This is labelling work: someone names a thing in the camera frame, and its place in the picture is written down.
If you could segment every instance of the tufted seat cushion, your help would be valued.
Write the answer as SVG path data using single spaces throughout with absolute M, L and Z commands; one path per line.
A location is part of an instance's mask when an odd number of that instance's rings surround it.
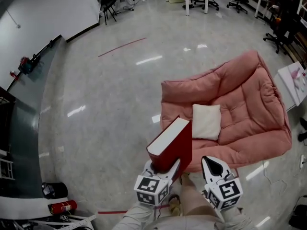
M 222 120 L 217 141 L 193 140 L 188 172 L 201 171 L 205 155 L 236 168 L 280 156 L 291 148 L 281 95 L 257 51 L 188 79 L 162 82 L 162 128 L 178 115 L 191 120 L 193 104 L 221 105 Z

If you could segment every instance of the fire extinguisher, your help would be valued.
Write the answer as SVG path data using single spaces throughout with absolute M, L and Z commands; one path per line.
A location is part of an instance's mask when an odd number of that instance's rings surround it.
M 66 211 L 70 211 L 72 209 L 77 208 L 77 203 L 74 200 L 57 203 L 57 204 L 51 204 L 48 206 L 51 214 L 60 214 Z

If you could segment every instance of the white pillow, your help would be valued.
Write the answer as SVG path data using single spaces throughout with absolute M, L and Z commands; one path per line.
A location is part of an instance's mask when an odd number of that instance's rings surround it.
M 192 137 L 217 140 L 221 131 L 220 105 L 193 105 Z

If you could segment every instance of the fire extinguisher label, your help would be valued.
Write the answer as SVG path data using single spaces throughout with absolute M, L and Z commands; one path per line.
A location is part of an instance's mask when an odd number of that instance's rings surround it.
M 62 210 L 62 212 L 70 211 L 71 210 L 71 206 L 70 205 L 62 206 L 61 210 Z

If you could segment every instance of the black baseboard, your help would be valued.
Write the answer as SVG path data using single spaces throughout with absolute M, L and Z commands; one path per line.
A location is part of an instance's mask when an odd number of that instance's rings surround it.
M 88 32 L 89 30 L 92 30 L 93 28 L 95 28 L 95 27 L 97 27 L 97 26 L 99 26 L 99 25 L 100 25 L 100 24 L 99 24 L 99 22 L 98 22 L 98 23 L 96 23 L 96 24 L 94 24 L 94 25 L 92 25 L 92 26 L 90 26 L 90 27 L 84 29 L 83 31 L 77 33 L 75 36 L 72 36 L 71 38 L 67 39 L 66 42 L 67 42 L 67 43 L 71 42 L 73 39 L 77 38 L 78 36 L 81 36 L 83 33 L 86 33 L 86 32 Z

